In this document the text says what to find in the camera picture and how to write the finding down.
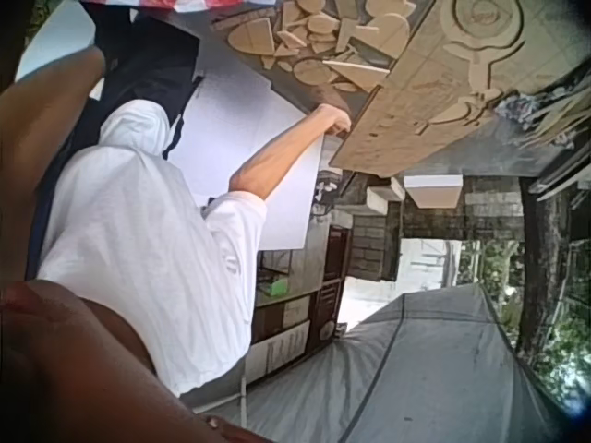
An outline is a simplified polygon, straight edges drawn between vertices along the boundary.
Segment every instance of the wall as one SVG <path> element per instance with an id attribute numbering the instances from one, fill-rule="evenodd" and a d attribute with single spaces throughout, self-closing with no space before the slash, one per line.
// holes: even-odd
<path id="1" fill-rule="evenodd" d="M 516 177 L 465 177 L 458 206 L 420 210 L 412 199 L 403 211 L 404 238 L 524 240 L 523 208 Z"/>
<path id="2" fill-rule="evenodd" d="M 385 235 L 386 217 L 354 217 L 353 248 L 347 275 L 363 280 L 380 281 Z"/>

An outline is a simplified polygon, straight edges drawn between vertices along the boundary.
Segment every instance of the fabric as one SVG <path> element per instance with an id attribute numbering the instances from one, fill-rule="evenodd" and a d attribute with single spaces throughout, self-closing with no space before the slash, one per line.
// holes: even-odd
<path id="1" fill-rule="evenodd" d="M 223 375 L 246 353 L 264 202 L 217 198 L 203 217 L 161 157 L 166 113 L 125 104 L 99 146 L 77 153 L 55 189 L 38 278 L 124 318 L 175 395 Z"/>
<path id="2" fill-rule="evenodd" d="M 538 442 L 567 425 L 478 285 L 402 295 L 247 407 L 248 429 L 282 443 Z M 231 403 L 211 414 L 240 423 Z"/>
<path id="3" fill-rule="evenodd" d="M 133 7 L 158 7 L 173 9 L 176 12 L 195 12 L 213 7 L 233 6 L 245 3 L 244 0 L 82 0 L 90 3 L 105 5 L 133 6 Z M 272 5 L 273 0 L 253 0 L 251 3 Z"/>
<path id="4" fill-rule="evenodd" d="M 130 28 L 125 22 L 121 23 L 119 8 L 104 7 L 94 12 L 96 29 L 104 28 L 96 38 L 109 35 L 114 27 L 118 27 L 116 34 L 126 35 L 132 41 L 132 55 L 107 75 L 101 99 L 98 102 L 87 100 L 74 131 L 42 179 L 30 233 L 27 280 L 37 277 L 55 184 L 74 154 L 98 144 L 101 126 L 115 109 L 132 100 L 142 99 L 160 104 L 169 123 L 178 121 L 175 138 L 163 153 L 166 159 L 167 151 L 180 139 L 183 120 L 179 120 L 179 116 L 184 113 L 200 82 L 200 78 L 193 80 L 199 54 L 199 40 L 195 37 L 149 17 L 138 18 Z"/>

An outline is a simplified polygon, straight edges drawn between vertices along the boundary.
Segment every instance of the plywood board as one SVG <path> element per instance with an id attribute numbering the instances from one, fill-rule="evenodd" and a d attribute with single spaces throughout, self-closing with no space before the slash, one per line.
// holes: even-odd
<path id="1" fill-rule="evenodd" d="M 228 43 L 246 54 L 273 55 L 275 42 L 268 18 L 257 18 L 238 26 L 228 35 Z"/>
<path id="2" fill-rule="evenodd" d="M 294 75 L 306 85 L 318 86 L 332 81 L 332 71 L 321 60 L 308 58 L 297 62 L 294 66 Z"/>
<path id="3" fill-rule="evenodd" d="M 474 4 L 476 0 L 465 0 Z M 509 2 L 513 0 L 491 0 L 511 14 Z M 552 29 L 552 23 L 544 13 L 553 10 L 553 0 L 520 0 L 523 9 L 523 30 L 518 41 L 524 41 L 514 54 L 490 66 L 489 86 L 495 94 L 521 87 L 525 93 L 535 93 L 539 88 L 571 71 L 576 60 L 591 54 L 591 46 L 577 46 L 576 58 L 568 56 L 566 42 Z M 472 87 L 468 79 L 470 62 L 445 51 L 443 47 L 451 41 L 441 28 L 441 6 L 437 1 L 428 12 L 422 26 L 396 61 L 392 72 L 382 82 L 372 103 L 359 118 L 349 137 L 345 140 L 332 166 L 382 176 L 392 176 L 426 159 L 430 154 L 448 146 L 454 141 L 473 133 L 479 124 L 484 125 L 493 118 L 489 112 L 473 124 L 466 125 L 465 119 L 449 124 L 428 125 L 422 135 L 416 132 L 429 119 L 437 116 L 470 97 Z M 464 8 L 460 8 L 458 19 Z M 471 25 L 471 31 L 478 36 L 490 37 L 509 26 L 508 16 L 485 15 L 492 30 Z M 571 41 L 588 42 L 583 30 L 570 30 Z"/>
<path id="4" fill-rule="evenodd" d="M 304 16 L 304 11 L 300 9 L 296 2 L 289 1 L 283 3 L 282 30 L 287 30 L 287 26 L 300 20 Z"/>
<path id="5" fill-rule="evenodd" d="M 318 14 L 326 4 L 326 0 L 297 0 L 299 7 L 309 14 Z"/>
<path id="6" fill-rule="evenodd" d="M 327 51 L 330 51 L 330 49 L 334 49 L 334 47 L 336 46 L 335 42 L 313 42 L 311 44 L 312 46 L 312 51 L 314 51 L 314 54 L 320 54 L 320 53 L 325 53 Z"/>
<path id="7" fill-rule="evenodd" d="M 267 70 L 271 69 L 273 67 L 273 65 L 275 65 L 276 60 L 277 59 L 272 55 L 262 55 L 260 57 L 262 67 L 264 67 Z"/>
<path id="8" fill-rule="evenodd" d="M 279 37 L 289 49 L 299 49 L 305 48 L 307 46 L 306 42 L 294 35 L 289 30 L 278 31 L 277 37 Z"/>
<path id="9" fill-rule="evenodd" d="M 415 9 L 416 5 L 406 0 L 367 0 L 366 2 L 366 12 L 372 17 L 385 14 L 398 14 L 402 17 L 408 17 Z"/>
<path id="10" fill-rule="evenodd" d="M 353 63 L 325 60 L 324 64 L 348 78 L 359 88 L 371 92 L 390 73 L 388 69 L 374 66 L 356 65 Z"/>
<path id="11" fill-rule="evenodd" d="M 352 18 L 343 18 L 341 28 L 339 29 L 339 38 L 336 43 L 336 52 L 341 53 L 347 48 L 349 40 L 353 37 L 357 26 L 357 20 Z"/>
<path id="12" fill-rule="evenodd" d="M 359 18 L 356 0 L 335 0 L 334 3 L 340 18 L 352 18 L 353 20 Z"/>
<path id="13" fill-rule="evenodd" d="M 315 14 L 308 18 L 308 29 L 316 34 L 330 34 L 339 28 L 341 20 L 326 14 Z"/>
<path id="14" fill-rule="evenodd" d="M 392 58 L 400 57 L 410 38 L 410 26 L 406 18 L 398 14 L 386 14 L 374 18 L 367 26 L 380 31 L 354 33 L 354 37 Z"/>
<path id="15" fill-rule="evenodd" d="M 308 40 L 311 42 L 336 42 L 336 36 L 334 34 L 310 34 Z"/>
<path id="16" fill-rule="evenodd" d="M 275 17 L 276 14 L 277 10 L 274 7 L 265 7 L 264 9 L 257 9 L 254 11 L 245 12 L 244 14 L 238 14 L 237 16 L 230 18 L 225 18 L 223 20 L 214 21 L 210 28 L 214 31 L 229 30 L 234 26 L 248 23 L 249 21 L 255 20 L 257 18 Z"/>

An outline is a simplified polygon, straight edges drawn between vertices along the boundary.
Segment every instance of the green foliage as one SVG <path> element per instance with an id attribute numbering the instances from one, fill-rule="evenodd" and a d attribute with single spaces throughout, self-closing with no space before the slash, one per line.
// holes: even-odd
<path id="1" fill-rule="evenodd" d="M 474 257 L 480 255 L 475 269 Z M 500 323 L 515 344 L 523 305 L 525 247 L 512 242 L 464 242 L 458 284 L 478 280 L 494 302 Z M 591 390 L 591 243 L 573 251 L 560 314 L 534 371 L 567 407 L 580 404 Z"/>

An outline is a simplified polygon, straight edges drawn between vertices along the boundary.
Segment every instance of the hand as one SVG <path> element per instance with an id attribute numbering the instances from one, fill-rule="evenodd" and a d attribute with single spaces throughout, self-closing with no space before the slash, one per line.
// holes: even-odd
<path id="1" fill-rule="evenodd" d="M 342 109 L 323 103 L 316 109 L 316 112 L 330 117 L 331 126 L 328 128 L 327 134 L 336 136 L 341 132 L 351 131 L 351 117 Z"/>

